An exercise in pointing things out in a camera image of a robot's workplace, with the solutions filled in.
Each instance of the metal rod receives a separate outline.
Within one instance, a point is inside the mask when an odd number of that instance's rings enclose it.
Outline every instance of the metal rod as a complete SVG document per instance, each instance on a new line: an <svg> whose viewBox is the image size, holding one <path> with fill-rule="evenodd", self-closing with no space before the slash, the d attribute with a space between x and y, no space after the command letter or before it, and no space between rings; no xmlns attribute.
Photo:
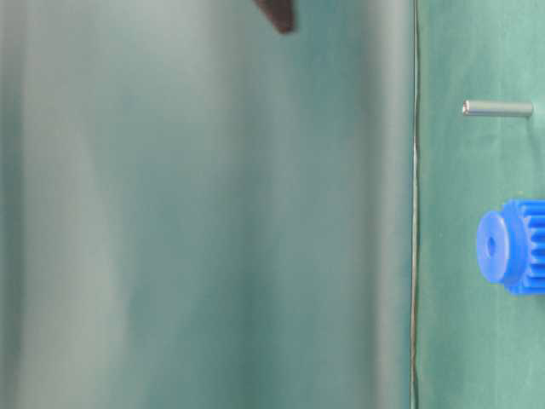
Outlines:
<svg viewBox="0 0 545 409"><path fill-rule="evenodd" d="M462 113L479 117L529 117L534 112L531 102L466 100Z"/></svg>

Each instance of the green cloth surface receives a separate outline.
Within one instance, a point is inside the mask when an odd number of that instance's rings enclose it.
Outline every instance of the green cloth surface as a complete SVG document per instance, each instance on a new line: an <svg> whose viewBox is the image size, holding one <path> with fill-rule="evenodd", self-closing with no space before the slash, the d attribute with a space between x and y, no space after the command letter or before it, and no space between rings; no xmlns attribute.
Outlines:
<svg viewBox="0 0 545 409"><path fill-rule="evenodd" d="M480 217L545 198L545 2L421 0L417 407L541 408L545 297L481 275ZM464 99L533 101L524 118L464 118Z"/></svg>
<svg viewBox="0 0 545 409"><path fill-rule="evenodd" d="M0 0L2 409L403 408L413 14Z"/></svg>

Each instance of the gear teeth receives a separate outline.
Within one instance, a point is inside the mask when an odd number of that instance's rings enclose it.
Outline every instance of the gear teeth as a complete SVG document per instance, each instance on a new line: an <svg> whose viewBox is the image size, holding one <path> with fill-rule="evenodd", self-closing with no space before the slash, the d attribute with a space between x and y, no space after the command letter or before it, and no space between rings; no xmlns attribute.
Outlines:
<svg viewBox="0 0 545 409"><path fill-rule="evenodd" d="M517 288L518 294L545 293L545 202L522 200L519 212L528 238L528 265Z"/></svg>

